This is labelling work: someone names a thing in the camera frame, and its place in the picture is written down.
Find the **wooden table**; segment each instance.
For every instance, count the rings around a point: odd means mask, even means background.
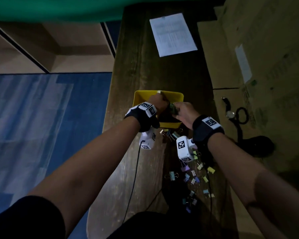
[[[133,104],[136,90],[182,92],[184,100],[191,102],[199,112],[218,119],[197,22],[215,20],[213,7],[220,6],[223,2],[223,0],[201,0],[143,3],[125,8],[104,131],[123,119]],[[198,51],[160,58],[149,19],[176,13],[183,13]],[[89,210],[87,232],[90,239],[106,238],[122,224],[135,176],[138,141],[139,135]],[[115,149],[115,145],[109,145],[108,149]],[[163,144],[162,137],[158,133],[155,148],[150,151],[142,150],[140,153],[136,184],[127,219],[148,207],[162,188],[162,184],[166,183],[163,177],[171,171],[171,168],[180,169],[176,147],[170,142]],[[212,218],[214,237],[230,231],[232,238],[236,238],[235,214],[229,186],[225,186],[226,180],[219,169],[216,169],[216,173],[211,177],[211,186],[215,194]],[[206,185],[195,187],[202,201],[202,206],[197,208],[202,209],[201,222],[204,224],[209,223],[210,207],[209,198],[206,198],[201,190]],[[161,193],[158,194],[150,210],[166,212],[167,205]],[[219,224],[221,214],[225,215],[222,216],[222,226],[216,226]]]

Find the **person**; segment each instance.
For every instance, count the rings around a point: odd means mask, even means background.
[[[159,115],[167,108],[168,102],[156,94],[144,106],[148,105]],[[178,109],[175,117],[193,130],[198,149],[205,146],[210,151],[263,235],[266,238],[299,238],[299,192],[236,146],[224,135],[221,127],[216,125],[211,129],[214,122],[203,122],[207,116],[200,115],[190,103],[177,102],[175,106]],[[67,238],[137,133],[146,131],[155,123],[155,116],[148,115],[141,108],[144,107],[131,109],[119,124],[88,143],[26,197],[2,212],[0,238]],[[115,144],[115,149],[108,149],[109,144]],[[160,235],[163,227],[159,225],[164,218],[152,213],[146,216],[150,219],[143,223],[141,218],[144,216],[136,214],[110,238]],[[144,232],[143,226],[147,226],[149,221],[154,224]]]

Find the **yellow tray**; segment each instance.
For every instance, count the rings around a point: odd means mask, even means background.
[[[133,106],[141,104],[144,101],[147,101],[151,95],[155,95],[158,91],[157,90],[137,90],[134,93],[134,101]],[[184,101],[184,95],[179,92],[172,92],[172,91],[161,91],[170,103],[174,102],[181,102]],[[160,127],[163,128],[179,128],[182,124],[181,122],[160,122]]]

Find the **green cloth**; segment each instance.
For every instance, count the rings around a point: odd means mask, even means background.
[[[0,21],[104,22],[121,20],[124,7],[172,0],[0,0]]]

